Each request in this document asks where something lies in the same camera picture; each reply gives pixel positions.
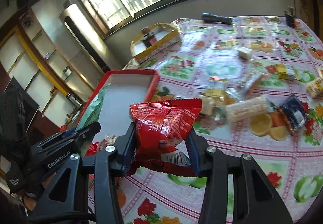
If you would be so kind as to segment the yellow white snack packet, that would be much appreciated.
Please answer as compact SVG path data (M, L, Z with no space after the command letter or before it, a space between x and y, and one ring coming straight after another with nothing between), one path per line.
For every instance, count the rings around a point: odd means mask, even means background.
M225 104L226 94L222 89L206 89L204 95L213 99L215 103Z

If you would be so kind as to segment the yellow small snack packet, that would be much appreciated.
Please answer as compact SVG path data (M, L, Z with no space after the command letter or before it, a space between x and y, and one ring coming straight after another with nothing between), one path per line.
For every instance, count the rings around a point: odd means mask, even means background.
M296 80L297 76L293 66L285 65L285 64L276 64L275 70L277 72L277 76L280 79L284 80Z

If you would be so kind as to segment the dark bottle in yellow box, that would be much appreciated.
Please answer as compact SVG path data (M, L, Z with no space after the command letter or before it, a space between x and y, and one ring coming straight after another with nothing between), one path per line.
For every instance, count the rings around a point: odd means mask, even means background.
M143 29L141 29L141 32L143 34L143 36L141 37L141 41L144 43L146 48L153 46L155 43L157 43L157 39L154 33L151 32L149 27L144 27Z

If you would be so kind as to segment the white yellow bread packet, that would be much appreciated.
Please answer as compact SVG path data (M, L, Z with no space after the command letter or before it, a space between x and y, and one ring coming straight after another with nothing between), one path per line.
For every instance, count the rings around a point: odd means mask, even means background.
M305 89L307 92L307 96L309 99L313 99L315 97L317 97L318 95L320 95L323 91L323 78L322 77L318 77L312 81L310 81L309 83L307 83Z

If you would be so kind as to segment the red tray box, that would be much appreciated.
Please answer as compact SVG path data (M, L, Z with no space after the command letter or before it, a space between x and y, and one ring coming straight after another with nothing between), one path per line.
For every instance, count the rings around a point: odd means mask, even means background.
M153 69L112 70L105 73L80 116L81 119L99 90L110 83L98 120L101 130L94 136L92 142L100 142L106 135L111 137L124 135L131 123L129 106L149 102L158 82L159 75Z

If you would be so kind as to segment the brown cookie packet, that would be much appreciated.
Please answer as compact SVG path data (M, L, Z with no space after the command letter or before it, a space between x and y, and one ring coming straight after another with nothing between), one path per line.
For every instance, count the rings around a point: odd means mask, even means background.
M103 141L101 141L102 149L105 149L107 146L113 146L115 143L115 140L116 140L116 137L114 135L112 137L106 135Z

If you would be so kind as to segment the green snack packet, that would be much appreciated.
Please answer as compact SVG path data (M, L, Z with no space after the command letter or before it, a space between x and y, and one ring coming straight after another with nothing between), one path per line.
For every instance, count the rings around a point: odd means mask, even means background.
M89 125L92 122L97 122L99 120L99 116L101 113L102 105L104 102L104 97L106 95L106 91L108 90L110 83L103 86L97 95L92 99L89 106L86 108L84 114L82 115L76 130L82 129L85 126Z

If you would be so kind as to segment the yellow cardboard box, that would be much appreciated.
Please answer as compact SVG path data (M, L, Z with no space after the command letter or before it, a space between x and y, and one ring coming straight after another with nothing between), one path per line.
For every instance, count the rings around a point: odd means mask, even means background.
M143 63L181 40L180 29L174 24L156 23L145 29L149 32L140 32L130 45L131 55L138 63Z

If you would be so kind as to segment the long white cracker packet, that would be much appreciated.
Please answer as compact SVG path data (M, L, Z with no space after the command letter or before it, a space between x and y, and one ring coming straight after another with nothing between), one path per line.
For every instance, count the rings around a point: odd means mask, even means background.
M269 111L271 105L266 95L227 105L225 116L229 123L251 118Z

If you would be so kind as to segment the small red snack bag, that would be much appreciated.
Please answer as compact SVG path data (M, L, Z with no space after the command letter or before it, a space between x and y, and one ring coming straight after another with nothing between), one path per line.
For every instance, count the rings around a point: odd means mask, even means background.
M177 149L193 128L202 110L200 99L173 99L132 104L136 124L136 152L132 168L193 177L192 159Z

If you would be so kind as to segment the floral plastic tablecloth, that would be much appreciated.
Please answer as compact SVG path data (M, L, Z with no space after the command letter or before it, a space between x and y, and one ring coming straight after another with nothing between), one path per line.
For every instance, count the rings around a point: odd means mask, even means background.
M300 20L290 28L281 17L235 17L232 25L174 21L181 40L128 68L154 69L160 76L152 99L202 98L213 113L193 127L224 154L250 154L280 194L296 223L322 223L322 98L307 99L306 85L322 77L322 42ZM237 49L253 50L250 60ZM277 76L276 64L293 66L297 79ZM225 91L225 104L204 95ZM294 94L309 116L294 136L276 107ZM234 123L225 107L266 95L268 112ZM196 223L206 179L179 178L141 168L121 181L122 211L128 223ZM233 220L233 176L228 177L227 217Z

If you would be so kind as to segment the dark blue snack packet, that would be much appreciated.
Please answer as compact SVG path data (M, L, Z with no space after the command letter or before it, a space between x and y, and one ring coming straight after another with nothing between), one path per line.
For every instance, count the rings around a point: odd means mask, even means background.
M290 95L285 101L276 107L286 124L291 135L301 130L309 119L302 102L294 95Z

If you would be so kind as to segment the small black pot far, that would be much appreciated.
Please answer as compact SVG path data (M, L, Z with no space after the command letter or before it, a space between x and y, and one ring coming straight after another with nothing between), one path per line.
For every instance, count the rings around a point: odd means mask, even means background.
M286 19L286 25L294 28L295 27L295 10L292 6L289 6L287 8L287 11L284 11L285 13L285 19Z

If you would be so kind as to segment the white air conditioner unit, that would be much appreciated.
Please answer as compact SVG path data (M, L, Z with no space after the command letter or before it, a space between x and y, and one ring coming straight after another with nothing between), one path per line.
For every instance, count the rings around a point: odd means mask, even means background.
M110 70L120 70L122 68L76 4L71 4L64 9L59 19L68 28L99 71L106 73Z

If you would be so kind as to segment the large red snack bag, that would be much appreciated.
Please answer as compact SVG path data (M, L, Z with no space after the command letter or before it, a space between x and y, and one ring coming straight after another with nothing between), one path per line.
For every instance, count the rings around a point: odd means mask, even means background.
M97 154L98 150L99 150L99 142L92 142L88 147L84 156L87 157L87 156L95 155Z

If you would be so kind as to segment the black flashlight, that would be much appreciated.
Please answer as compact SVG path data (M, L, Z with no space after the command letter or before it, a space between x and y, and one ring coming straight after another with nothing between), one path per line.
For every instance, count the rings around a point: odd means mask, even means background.
M230 17L224 17L224 16L219 16L219 15L214 15L211 13L203 13L202 14L202 20L206 23L223 23L226 25L231 25L232 24L232 19Z

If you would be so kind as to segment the white square cake packet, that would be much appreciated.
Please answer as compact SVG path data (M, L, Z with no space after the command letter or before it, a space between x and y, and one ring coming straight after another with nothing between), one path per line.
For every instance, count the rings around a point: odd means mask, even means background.
M250 60L253 54L253 50L246 47L239 47L237 51L238 51L239 57L244 60Z

